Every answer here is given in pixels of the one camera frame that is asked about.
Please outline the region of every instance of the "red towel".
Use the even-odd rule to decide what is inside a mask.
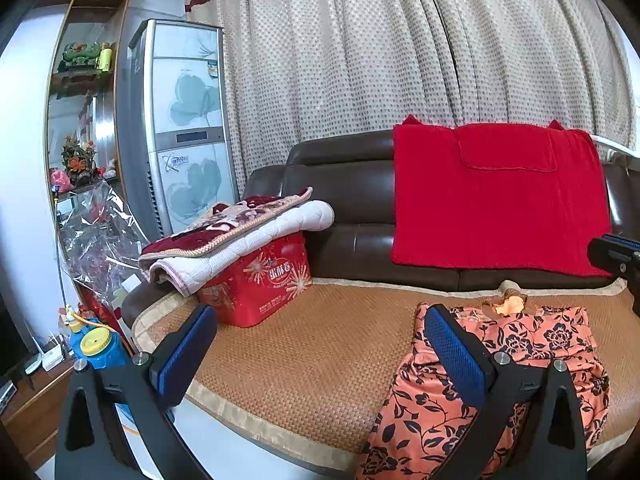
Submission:
[[[598,153],[587,133],[550,126],[396,126],[392,260],[606,275],[587,259],[610,232]]]

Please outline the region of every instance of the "brown leather sofa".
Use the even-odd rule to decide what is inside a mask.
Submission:
[[[638,239],[640,171],[631,169],[636,163],[637,159],[619,156],[615,162],[604,164],[603,170],[612,232]],[[597,288],[612,282],[609,278],[535,269],[439,269],[394,264],[390,259],[395,225],[390,130],[301,142],[290,151],[285,164],[254,171],[243,195],[287,195],[306,186],[314,188],[313,199],[325,200],[335,212],[331,228],[305,234],[311,274],[317,278],[414,285],[446,292],[492,290],[504,280],[513,280],[523,288]],[[131,326],[138,314],[172,290],[168,283],[139,286],[122,306],[125,322]]]

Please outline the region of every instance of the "pink flower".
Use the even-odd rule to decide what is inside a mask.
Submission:
[[[69,180],[68,174],[63,170],[53,170],[51,171],[51,185],[52,186],[60,186],[60,193],[66,193],[67,191],[71,191],[74,187]]]

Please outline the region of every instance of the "red gift box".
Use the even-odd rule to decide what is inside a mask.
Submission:
[[[297,232],[243,256],[196,292],[216,309],[218,320],[253,326],[311,284],[305,237]]]

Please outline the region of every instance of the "metal screw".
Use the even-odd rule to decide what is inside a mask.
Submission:
[[[511,358],[509,357],[509,354],[507,354],[507,352],[496,352],[494,354],[494,361],[499,365],[505,365],[511,361]]]
[[[562,361],[562,359],[556,359],[554,361],[554,368],[556,370],[558,370],[559,372],[565,372],[566,371],[566,363],[564,361]]]
[[[82,370],[84,370],[87,365],[89,364],[89,361],[87,361],[86,359],[78,359],[75,363],[74,363],[74,370],[76,372],[81,372]]]
[[[145,364],[147,361],[149,361],[149,354],[148,352],[138,352],[137,354],[135,354],[132,358],[131,361],[133,362],[133,364],[135,364],[136,366],[142,366],[143,364]]]

